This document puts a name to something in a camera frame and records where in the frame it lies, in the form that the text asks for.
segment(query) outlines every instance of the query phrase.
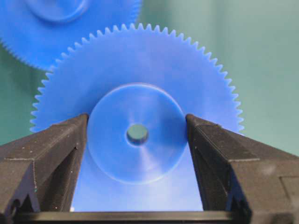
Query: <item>blurred blue gear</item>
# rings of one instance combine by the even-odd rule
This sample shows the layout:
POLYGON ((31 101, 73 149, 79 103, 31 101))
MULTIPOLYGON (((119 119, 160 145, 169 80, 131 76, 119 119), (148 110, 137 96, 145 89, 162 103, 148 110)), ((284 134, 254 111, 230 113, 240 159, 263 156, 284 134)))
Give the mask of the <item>blurred blue gear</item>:
POLYGON ((75 211, 202 209, 189 147, 180 148, 187 143, 184 115, 192 113, 233 132, 242 129, 240 102, 232 93, 235 88, 225 79, 227 72, 221 72, 222 65, 215 65, 217 59, 210 59, 211 53, 204 50, 198 49, 197 42, 191 44, 190 38, 184 40, 183 34, 169 34, 167 28, 160 31, 159 26, 152 30, 151 25, 144 29, 142 24, 138 28, 131 24, 129 28, 122 25, 121 30, 114 26, 113 32, 106 28, 105 34, 98 31, 96 37, 90 34, 89 40, 83 38, 82 44, 62 53, 57 67, 46 73, 45 87, 39 88, 31 130, 41 131, 81 113, 91 115, 72 204, 75 211), (128 87, 122 90, 132 83, 146 86, 138 87, 135 94, 129 94, 128 87), (147 85, 160 92, 149 93, 147 85), (122 94, 112 97, 115 89, 122 94), (181 116, 175 105, 182 110, 181 116), (183 121, 183 126, 176 125, 183 132, 169 125, 174 120, 183 121), (154 135, 149 128, 147 142, 125 153, 132 150, 124 140, 125 130, 135 123, 160 128, 154 135), (152 135, 160 139, 154 141, 152 135), (167 146, 175 140, 180 147, 174 150, 174 159, 166 155, 169 150, 163 154, 162 149, 147 147, 152 142, 167 142, 167 146))
POLYGON ((48 70, 67 47, 90 32, 130 24, 142 0, 3 0, 0 39, 24 63, 48 70))

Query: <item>clamp jaw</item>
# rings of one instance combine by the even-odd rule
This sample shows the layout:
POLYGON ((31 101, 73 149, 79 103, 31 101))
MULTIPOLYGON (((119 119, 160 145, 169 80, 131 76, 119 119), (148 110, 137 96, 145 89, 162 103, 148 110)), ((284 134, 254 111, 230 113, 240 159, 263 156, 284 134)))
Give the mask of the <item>clamp jaw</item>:
POLYGON ((237 210, 253 224, 299 224, 299 157, 186 116, 204 210, 237 210))
POLYGON ((0 147, 0 223, 299 224, 299 157, 191 114, 186 121, 205 211, 68 212, 86 143, 80 115, 0 147))
POLYGON ((0 147, 0 223, 16 211, 69 211, 86 143, 80 115, 0 147))

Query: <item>green background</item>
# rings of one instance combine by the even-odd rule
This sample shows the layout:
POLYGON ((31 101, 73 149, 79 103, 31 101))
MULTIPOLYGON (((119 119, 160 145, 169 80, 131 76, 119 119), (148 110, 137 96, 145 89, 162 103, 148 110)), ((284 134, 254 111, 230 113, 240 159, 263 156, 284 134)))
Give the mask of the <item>green background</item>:
MULTIPOLYGON (((144 0, 139 21, 182 32, 233 79, 248 137, 299 155, 298 0, 144 0)), ((44 72, 0 48, 0 144, 30 134, 44 72)))

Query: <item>blue gear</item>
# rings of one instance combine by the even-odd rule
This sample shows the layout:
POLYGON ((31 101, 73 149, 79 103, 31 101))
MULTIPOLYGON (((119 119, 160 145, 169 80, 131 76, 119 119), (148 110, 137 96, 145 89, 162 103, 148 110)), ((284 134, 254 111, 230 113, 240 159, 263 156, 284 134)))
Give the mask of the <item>blue gear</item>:
MULTIPOLYGON (((34 104, 37 111, 32 112, 36 119, 31 120, 35 125, 31 130, 38 132, 81 113, 91 115, 88 143, 72 204, 75 210, 201 210, 190 150, 188 146, 181 149, 184 145, 179 140, 184 133, 175 132, 175 127, 167 125, 167 119, 178 121, 192 113, 233 132, 241 130, 242 119, 238 115, 242 111, 237 109, 240 103, 235 101, 237 94, 232 94, 234 87, 228 86, 231 80, 225 79, 227 72, 221 72, 222 65, 216 66, 217 59, 211 60, 211 53, 205 54, 204 47, 198 49, 197 42, 191 44, 190 38, 184 40, 175 31, 169 34, 166 28, 161 32, 159 26, 152 30, 150 25, 146 29, 141 24, 137 29, 133 24, 129 29, 122 25, 120 31, 114 26, 113 32, 106 28, 105 34, 98 31, 97 37, 90 35, 89 41, 82 40, 82 45, 75 44, 75 50, 68 48, 69 54, 63 53, 57 67, 46 74, 49 80, 42 81, 45 87, 39 88, 41 95, 36 96, 39 102, 34 104), (120 87, 132 83, 155 86, 161 91, 146 94, 150 87, 145 87, 129 94, 120 87), (122 90, 122 94, 112 97, 111 91, 115 89, 122 90), (175 105, 181 108, 182 118, 175 105), (174 150, 174 159, 155 148, 137 149, 128 154, 120 152, 129 144, 124 141, 125 130, 134 123, 161 126, 156 129, 161 139, 151 139, 153 133, 149 130, 148 144, 153 139, 161 144, 176 139, 180 147, 174 150), (111 143, 113 138, 106 139, 113 133, 119 148, 111 143), (131 169, 122 173, 112 168, 111 155, 116 156, 114 164, 122 170, 132 166, 135 157, 137 172, 131 169), (149 166, 143 169, 140 164, 149 166), (152 165, 160 171, 151 172, 152 165)), ((183 123, 176 127, 184 130, 186 123, 183 123)))
POLYGON ((90 32, 130 24, 142 0, 3 0, 0 39, 24 63, 48 70, 67 47, 90 32))

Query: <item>spur gear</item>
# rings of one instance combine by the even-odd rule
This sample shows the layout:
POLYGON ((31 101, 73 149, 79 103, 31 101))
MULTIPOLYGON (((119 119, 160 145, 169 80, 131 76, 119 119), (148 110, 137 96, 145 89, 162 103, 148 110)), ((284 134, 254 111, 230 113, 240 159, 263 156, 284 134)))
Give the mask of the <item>spur gear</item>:
POLYGON ((73 207, 201 210, 184 116, 192 113, 233 132, 242 129, 240 102, 227 72, 197 42, 159 26, 114 26, 89 39, 68 48, 46 73, 31 120, 31 130, 38 132, 90 115, 73 207), (128 137, 134 125, 148 131, 141 144, 128 137))
POLYGON ((24 63, 48 70, 67 47, 96 30, 130 24, 142 0, 3 0, 0 39, 24 63))

